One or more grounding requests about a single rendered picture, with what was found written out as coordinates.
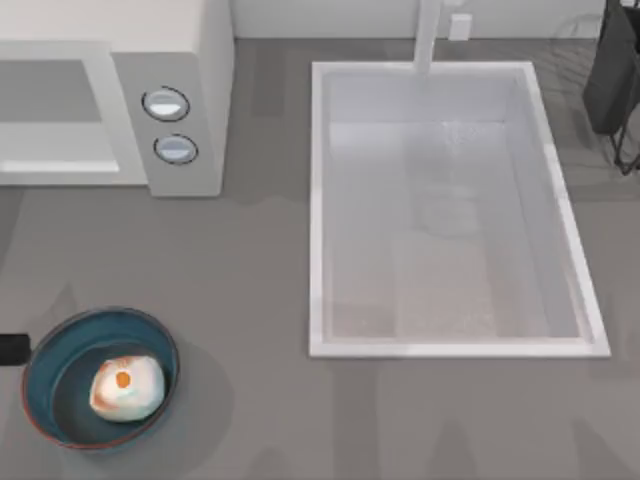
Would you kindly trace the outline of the white sink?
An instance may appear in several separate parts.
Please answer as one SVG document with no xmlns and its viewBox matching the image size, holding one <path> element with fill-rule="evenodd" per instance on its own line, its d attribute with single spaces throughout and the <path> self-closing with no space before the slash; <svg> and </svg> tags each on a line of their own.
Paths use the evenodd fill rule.
<svg viewBox="0 0 640 480">
<path fill-rule="evenodd" d="M 607 358 L 528 61 L 312 65 L 315 358 Z"/>
</svg>

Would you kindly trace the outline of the pale microwave oven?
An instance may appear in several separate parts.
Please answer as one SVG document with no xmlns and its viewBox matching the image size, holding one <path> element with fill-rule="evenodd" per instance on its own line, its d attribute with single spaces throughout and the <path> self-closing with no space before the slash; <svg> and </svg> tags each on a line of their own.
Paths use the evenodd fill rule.
<svg viewBox="0 0 640 480">
<path fill-rule="evenodd" d="M 229 0 L 0 0 L 0 186 L 145 186 L 156 197 L 222 189 L 234 76 Z M 189 115 L 141 105 L 169 86 Z M 199 148 L 187 165 L 157 138 Z"/>
</svg>

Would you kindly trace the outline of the white fried egg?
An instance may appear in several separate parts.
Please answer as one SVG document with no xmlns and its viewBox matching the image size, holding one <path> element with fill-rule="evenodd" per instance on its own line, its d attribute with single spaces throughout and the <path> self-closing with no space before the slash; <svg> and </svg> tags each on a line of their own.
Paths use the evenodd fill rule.
<svg viewBox="0 0 640 480">
<path fill-rule="evenodd" d="M 164 373 L 151 356 L 121 356 L 105 360 L 94 375 L 89 405 L 111 422 L 134 422 L 152 415 L 165 398 Z"/>
</svg>

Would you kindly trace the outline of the tall white tap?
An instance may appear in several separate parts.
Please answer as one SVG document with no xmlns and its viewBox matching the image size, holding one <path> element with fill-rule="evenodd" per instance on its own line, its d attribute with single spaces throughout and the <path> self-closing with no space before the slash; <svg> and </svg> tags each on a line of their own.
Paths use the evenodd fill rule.
<svg viewBox="0 0 640 480">
<path fill-rule="evenodd" d="M 440 20 L 442 0 L 419 0 L 414 44 L 413 67 L 419 75 L 427 75 Z"/>
</svg>

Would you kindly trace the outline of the round microwave knob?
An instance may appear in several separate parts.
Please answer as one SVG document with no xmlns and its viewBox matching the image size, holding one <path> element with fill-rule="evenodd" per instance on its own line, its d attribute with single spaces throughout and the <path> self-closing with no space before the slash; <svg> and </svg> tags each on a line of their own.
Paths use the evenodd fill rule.
<svg viewBox="0 0 640 480">
<path fill-rule="evenodd" d="M 186 118 L 191 110 L 187 96 L 169 86 L 145 92 L 141 97 L 141 105 L 149 117 L 159 122 L 178 122 Z"/>
<path fill-rule="evenodd" d="M 187 165 L 199 155 L 197 144 L 188 136 L 181 134 L 155 139 L 153 151 L 157 158 L 169 165 Z"/>
</svg>

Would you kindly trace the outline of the blue frying pan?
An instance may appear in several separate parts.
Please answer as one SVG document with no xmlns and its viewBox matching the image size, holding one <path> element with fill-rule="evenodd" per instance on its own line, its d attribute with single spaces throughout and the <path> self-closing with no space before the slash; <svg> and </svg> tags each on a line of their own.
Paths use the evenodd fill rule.
<svg viewBox="0 0 640 480">
<path fill-rule="evenodd" d="M 90 388 L 103 362 L 125 355 L 158 361 L 164 398 L 142 420 L 109 422 L 91 409 Z M 56 325 L 34 347 L 22 373 L 22 408 L 34 429 L 59 447 L 113 452 L 150 436 L 168 417 L 180 373 L 177 344 L 162 322 L 134 308 L 96 308 Z"/>
</svg>

